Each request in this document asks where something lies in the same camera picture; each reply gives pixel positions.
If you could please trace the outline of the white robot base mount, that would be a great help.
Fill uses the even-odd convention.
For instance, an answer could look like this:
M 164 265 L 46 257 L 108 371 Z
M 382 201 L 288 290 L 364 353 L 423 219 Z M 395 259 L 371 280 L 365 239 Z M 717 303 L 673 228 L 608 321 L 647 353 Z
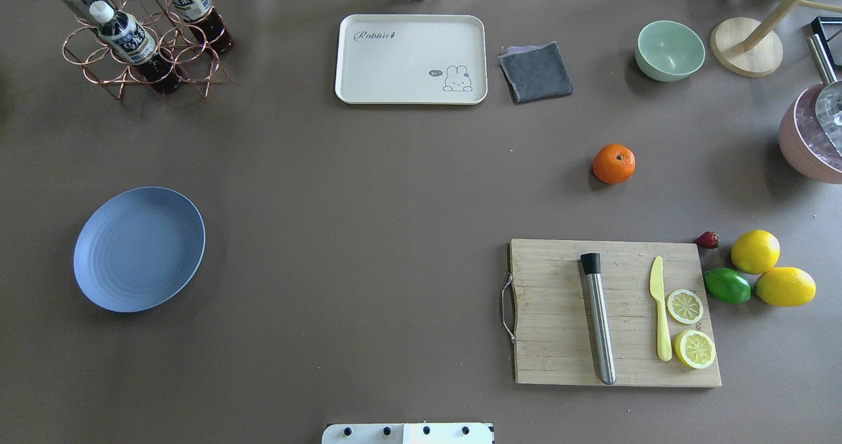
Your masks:
M 493 443 L 492 424 L 421 422 L 334 424 L 322 432 L 322 443 Z

